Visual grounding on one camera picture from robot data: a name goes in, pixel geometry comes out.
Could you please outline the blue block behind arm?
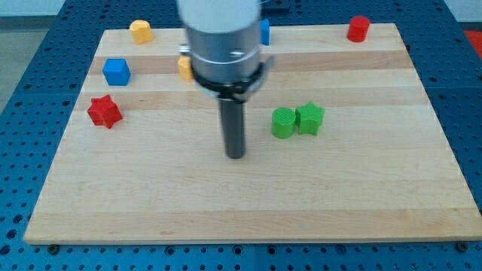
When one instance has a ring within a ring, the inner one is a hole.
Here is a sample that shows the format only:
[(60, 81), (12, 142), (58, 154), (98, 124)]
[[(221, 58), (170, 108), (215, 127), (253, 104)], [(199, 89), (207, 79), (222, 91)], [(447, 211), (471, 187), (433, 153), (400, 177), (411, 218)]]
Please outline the blue block behind arm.
[(265, 46), (270, 45), (270, 21), (263, 19), (259, 22), (259, 28), (261, 33), (261, 44)]

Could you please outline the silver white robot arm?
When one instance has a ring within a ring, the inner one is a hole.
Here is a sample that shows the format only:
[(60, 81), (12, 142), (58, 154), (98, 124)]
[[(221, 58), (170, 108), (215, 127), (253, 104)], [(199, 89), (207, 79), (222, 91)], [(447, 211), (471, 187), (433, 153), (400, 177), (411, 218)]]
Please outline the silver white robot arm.
[(235, 83), (258, 70), (258, 0), (178, 0), (176, 5), (197, 75), (215, 83)]

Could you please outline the yellow block behind arm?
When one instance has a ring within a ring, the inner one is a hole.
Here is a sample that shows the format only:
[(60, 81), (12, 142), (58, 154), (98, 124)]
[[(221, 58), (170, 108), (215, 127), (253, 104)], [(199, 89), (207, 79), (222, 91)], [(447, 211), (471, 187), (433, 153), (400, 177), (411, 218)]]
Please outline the yellow block behind arm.
[(178, 58), (178, 70), (183, 80), (192, 82), (194, 76), (191, 68), (191, 58), (189, 56), (180, 56)]

